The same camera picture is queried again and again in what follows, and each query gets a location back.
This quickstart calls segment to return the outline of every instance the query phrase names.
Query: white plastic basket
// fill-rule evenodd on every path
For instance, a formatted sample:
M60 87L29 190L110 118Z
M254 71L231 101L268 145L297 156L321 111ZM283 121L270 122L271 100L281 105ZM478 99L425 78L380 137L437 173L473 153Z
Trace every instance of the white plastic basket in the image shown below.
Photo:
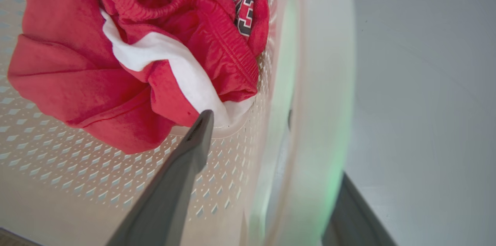
M240 125L214 131L183 246L309 246L332 211L351 117L353 1L269 6L259 93ZM0 0L0 227L45 246L103 245L185 130L175 128L154 150L125 155L39 112L5 77L24 8L25 0ZM275 223L266 228L292 100L288 164Z

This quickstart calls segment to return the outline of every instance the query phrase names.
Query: white table surface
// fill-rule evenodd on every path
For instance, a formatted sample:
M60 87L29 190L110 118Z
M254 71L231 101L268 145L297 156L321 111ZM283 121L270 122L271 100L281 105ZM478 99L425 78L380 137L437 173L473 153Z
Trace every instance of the white table surface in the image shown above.
M356 0L346 171L399 246L496 234L496 0Z

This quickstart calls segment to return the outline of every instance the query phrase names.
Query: red clothing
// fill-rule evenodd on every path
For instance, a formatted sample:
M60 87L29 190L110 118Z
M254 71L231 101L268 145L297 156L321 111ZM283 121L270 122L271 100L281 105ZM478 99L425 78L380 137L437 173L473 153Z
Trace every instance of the red clothing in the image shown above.
M122 46L134 45L138 55L148 53L139 49L151 32L185 45L220 101L256 94L255 57L267 39L267 0L254 2L248 39L234 25L233 0L27 0L24 34L8 77L45 114L126 153L157 147L172 126L191 126L198 117L172 60L122 60L126 55L102 30L100 8L111 16L106 25L117 27Z

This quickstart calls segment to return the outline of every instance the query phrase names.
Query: gray surface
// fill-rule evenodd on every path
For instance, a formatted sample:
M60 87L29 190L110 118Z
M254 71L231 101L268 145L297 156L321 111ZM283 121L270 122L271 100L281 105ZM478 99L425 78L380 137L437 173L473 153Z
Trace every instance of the gray surface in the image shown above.
M399 246L494 245L495 0L356 0L346 171Z

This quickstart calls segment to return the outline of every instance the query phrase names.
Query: white fabric trim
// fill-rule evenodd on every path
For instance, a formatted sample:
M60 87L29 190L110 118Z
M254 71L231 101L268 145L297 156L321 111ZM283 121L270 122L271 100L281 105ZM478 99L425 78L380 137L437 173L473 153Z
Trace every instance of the white fabric trim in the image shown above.
M216 127L236 123L255 101L253 96L241 102L222 103L205 70L181 42L150 32L133 45L128 45L122 41L112 18L103 9L100 12L105 19L103 33L112 42L114 55L122 65L139 72L151 62L168 59L184 97L198 113L213 110Z

